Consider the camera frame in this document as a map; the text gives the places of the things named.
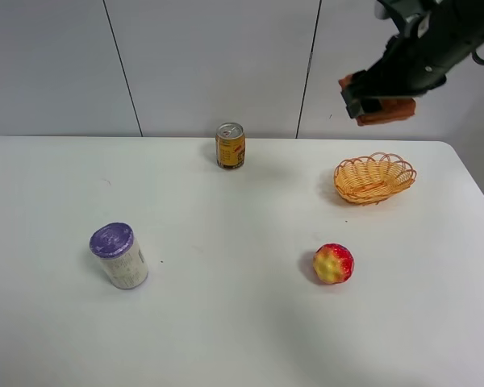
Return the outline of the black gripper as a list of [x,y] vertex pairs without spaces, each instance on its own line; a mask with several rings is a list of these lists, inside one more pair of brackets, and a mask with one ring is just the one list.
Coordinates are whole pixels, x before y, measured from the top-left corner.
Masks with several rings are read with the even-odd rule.
[[[340,94],[351,119],[382,112],[376,97],[417,97],[446,82],[450,69],[484,44],[484,7],[386,7],[398,34],[371,68],[340,79]],[[369,96],[366,73],[383,80]]]

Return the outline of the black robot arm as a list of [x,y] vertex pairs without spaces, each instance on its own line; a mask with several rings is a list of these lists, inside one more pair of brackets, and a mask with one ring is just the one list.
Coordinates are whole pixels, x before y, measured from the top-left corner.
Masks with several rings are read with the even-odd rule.
[[484,1],[380,1],[377,17],[398,29],[369,69],[339,81],[348,116],[360,126],[409,119],[415,100],[439,88],[466,57],[484,66]]

